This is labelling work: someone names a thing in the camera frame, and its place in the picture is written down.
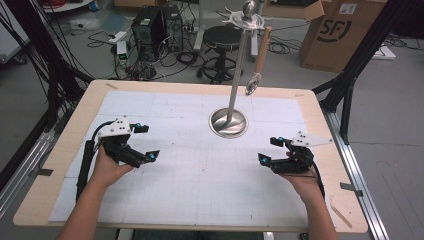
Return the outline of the black computer tower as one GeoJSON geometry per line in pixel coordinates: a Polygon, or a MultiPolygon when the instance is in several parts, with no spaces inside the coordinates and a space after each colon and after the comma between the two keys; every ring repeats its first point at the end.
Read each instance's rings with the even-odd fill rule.
{"type": "Polygon", "coordinates": [[[182,17],[175,4],[162,6],[166,43],[170,52],[180,52],[183,49],[182,17]]]}
{"type": "Polygon", "coordinates": [[[159,44],[165,38],[161,8],[143,6],[133,20],[131,30],[140,58],[149,62],[157,61],[159,44]]]}

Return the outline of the white grid mat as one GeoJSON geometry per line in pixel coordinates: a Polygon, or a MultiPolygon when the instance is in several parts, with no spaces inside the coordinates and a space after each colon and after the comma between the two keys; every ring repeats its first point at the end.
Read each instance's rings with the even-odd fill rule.
{"type": "Polygon", "coordinates": [[[292,186],[262,166],[259,154],[274,159],[284,149],[272,137],[291,139],[306,126],[294,99],[240,96],[236,107],[248,129],[225,139],[209,127],[210,114],[228,99],[219,95],[111,91],[92,125],[127,116],[147,125],[129,145],[156,150],[154,163],[134,169],[103,198],[105,224],[185,227],[303,228],[305,207],[292,186]]]}

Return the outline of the open cardboard box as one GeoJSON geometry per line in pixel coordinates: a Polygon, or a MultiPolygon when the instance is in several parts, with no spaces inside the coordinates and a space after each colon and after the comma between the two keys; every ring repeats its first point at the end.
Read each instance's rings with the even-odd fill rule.
{"type": "Polygon", "coordinates": [[[265,0],[262,15],[311,21],[325,12],[321,0],[265,0]]]}

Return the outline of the black metal frame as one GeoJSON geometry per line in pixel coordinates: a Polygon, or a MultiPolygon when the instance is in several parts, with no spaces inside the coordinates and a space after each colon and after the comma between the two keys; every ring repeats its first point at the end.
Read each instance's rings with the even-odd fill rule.
{"type": "Polygon", "coordinates": [[[327,96],[319,102],[326,113],[335,113],[339,103],[343,102],[338,134],[344,144],[349,145],[348,130],[355,83],[413,2],[414,0],[388,0],[344,70],[332,80],[312,89],[316,95],[328,90],[327,96]]]}
{"type": "Polygon", "coordinates": [[[3,1],[34,46],[35,51],[32,51],[6,18],[0,14],[0,22],[27,54],[39,79],[47,82],[48,108],[0,172],[0,192],[11,182],[13,175],[38,137],[53,128],[58,119],[59,107],[64,102],[76,102],[82,98],[84,89],[77,80],[80,79],[87,84],[94,80],[93,77],[68,63],[61,55],[42,21],[45,17],[44,11],[37,6],[35,0],[3,1]]]}

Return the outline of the person's right hand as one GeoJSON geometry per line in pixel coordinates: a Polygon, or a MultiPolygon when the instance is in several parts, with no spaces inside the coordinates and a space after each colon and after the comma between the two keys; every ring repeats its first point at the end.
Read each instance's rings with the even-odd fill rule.
{"type": "Polygon", "coordinates": [[[325,196],[321,191],[322,181],[319,178],[314,165],[312,165],[304,173],[283,173],[281,174],[281,177],[287,180],[293,186],[305,204],[309,202],[325,200],[325,196]]]}

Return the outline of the white metal post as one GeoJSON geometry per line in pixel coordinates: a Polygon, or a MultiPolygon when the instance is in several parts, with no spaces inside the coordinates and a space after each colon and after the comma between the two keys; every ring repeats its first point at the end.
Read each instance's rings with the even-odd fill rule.
{"type": "Polygon", "coordinates": [[[196,34],[196,39],[193,45],[193,50],[199,52],[202,47],[203,35],[204,35],[204,2],[205,0],[198,0],[198,30],[196,34]]]}

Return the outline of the small white device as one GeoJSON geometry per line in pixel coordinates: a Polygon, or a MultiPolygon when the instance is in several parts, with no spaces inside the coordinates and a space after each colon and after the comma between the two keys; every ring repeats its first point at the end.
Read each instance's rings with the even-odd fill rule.
{"type": "Polygon", "coordinates": [[[127,63],[128,53],[126,41],[118,41],[116,43],[116,55],[121,65],[125,65],[127,63]]]}

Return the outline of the wooden table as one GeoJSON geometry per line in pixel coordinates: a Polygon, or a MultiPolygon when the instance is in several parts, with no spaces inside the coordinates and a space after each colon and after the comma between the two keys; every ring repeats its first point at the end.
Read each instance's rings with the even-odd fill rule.
{"type": "MultiPolygon", "coordinates": [[[[75,112],[59,137],[53,151],[47,159],[48,169],[54,170],[51,176],[36,178],[21,206],[15,214],[14,221],[19,226],[60,226],[68,218],[76,202],[76,183],[82,161],[83,149],[87,139],[96,137],[99,129],[92,122],[96,117],[104,97],[111,91],[130,91],[147,93],[219,95],[228,99],[229,106],[231,87],[227,85],[187,84],[166,82],[136,82],[96,80],[87,88],[75,112]]],[[[302,89],[259,88],[254,94],[246,96],[243,89],[238,89],[236,100],[240,96],[294,99],[301,109],[305,123],[303,132],[330,138],[331,133],[323,117],[318,101],[313,92],[302,89]]],[[[337,231],[345,233],[363,233],[368,225],[358,203],[356,195],[340,188],[340,182],[347,183],[348,176],[334,141],[330,144],[313,148],[315,161],[319,167],[325,187],[323,192],[325,203],[337,231]],[[330,204],[335,206],[353,225],[348,228],[332,211],[330,204]]],[[[230,227],[185,227],[185,226],[155,226],[136,224],[105,224],[111,228],[138,229],[177,229],[199,231],[303,231],[303,228],[230,228],[230,227]]]]}

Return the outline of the thin wooden stick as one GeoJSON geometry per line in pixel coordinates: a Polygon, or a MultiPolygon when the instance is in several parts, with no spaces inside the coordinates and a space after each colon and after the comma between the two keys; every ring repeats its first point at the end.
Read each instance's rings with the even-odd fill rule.
{"type": "Polygon", "coordinates": [[[344,224],[348,227],[348,228],[352,228],[353,225],[351,224],[351,222],[332,204],[330,204],[330,207],[332,209],[332,211],[344,222],[344,224]]]}

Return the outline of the person's left hand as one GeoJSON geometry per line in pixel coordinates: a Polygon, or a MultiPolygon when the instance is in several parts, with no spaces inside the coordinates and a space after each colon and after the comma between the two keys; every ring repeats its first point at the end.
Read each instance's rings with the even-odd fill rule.
{"type": "Polygon", "coordinates": [[[106,154],[104,147],[101,146],[98,149],[96,163],[89,180],[89,185],[100,189],[107,189],[131,170],[133,170],[133,167],[128,164],[117,164],[106,154]]]}

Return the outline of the white power strip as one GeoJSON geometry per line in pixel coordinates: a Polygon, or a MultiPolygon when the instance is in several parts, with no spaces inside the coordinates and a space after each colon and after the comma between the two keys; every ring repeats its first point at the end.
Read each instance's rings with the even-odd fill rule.
{"type": "Polygon", "coordinates": [[[375,52],[373,59],[394,61],[396,59],[396,55],[387,46],[380,46],[375,52]]]}
{"type": "Polygon", "coordinates": [[[118,33],[116,33],[115,35],[113,35],[108,42],[115,44],[121,40],[123,40],[125,37],[127,36],[127,32],[126,31],[120,31],[118,33]]]}

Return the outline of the large cardboard box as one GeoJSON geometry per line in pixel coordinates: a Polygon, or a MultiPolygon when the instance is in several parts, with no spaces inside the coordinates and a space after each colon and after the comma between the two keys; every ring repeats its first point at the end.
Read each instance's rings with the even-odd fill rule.
{"type": "Polygon", "coordinates": [[[311,21],[299,50],[303,68],[340,73],[388,0],[319,0],[324,15],[311,21]]]}

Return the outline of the metal stand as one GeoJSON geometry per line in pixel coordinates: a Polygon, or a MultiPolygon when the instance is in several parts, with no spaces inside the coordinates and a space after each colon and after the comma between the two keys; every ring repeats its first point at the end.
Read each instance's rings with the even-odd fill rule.
{"type": "Polygon", "coordinates": [[[259,30],[264,31],[266,27],[264,26],[265,20],[256,12],[254,0],[247,0],[243,4],[241,11],[231,11],[228,22],[242,31],[236,60],[235,77],[231,87],[229,106],[217,109],[210,115],[209,127],[216,135],[232,139],[242,136],[248,129],[246,115],[235,108],[246,43],[250,33],[259,30]]]}

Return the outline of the metal ladle with wooden handle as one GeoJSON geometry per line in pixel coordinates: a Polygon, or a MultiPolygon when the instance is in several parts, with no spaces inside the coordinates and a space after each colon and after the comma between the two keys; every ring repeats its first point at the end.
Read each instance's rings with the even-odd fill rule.
{"type": "Polygon", "coordinates": [[[267,26],[264,29],[263,37],[259,46],[259,51],[255,62],[254,75],[249,80],[245,88],[245,94],[247,96],[252,95],[255,92],[262,79],[262,70],[266,59],[271,32],[271,26],[267,26]]]}

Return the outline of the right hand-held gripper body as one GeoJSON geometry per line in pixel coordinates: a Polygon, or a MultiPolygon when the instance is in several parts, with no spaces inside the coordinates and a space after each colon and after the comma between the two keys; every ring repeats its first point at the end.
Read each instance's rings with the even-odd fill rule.
{"type": "Polygon", "coordinates": [[[291,146],[286,147],[289,155],[286,159],[271,159],[269,168],[276,174],[306,172],[314,164],[314,154],[311,147],[326,145],[333,142],[330,138],[299,131],[291,140],[291,146]]]}

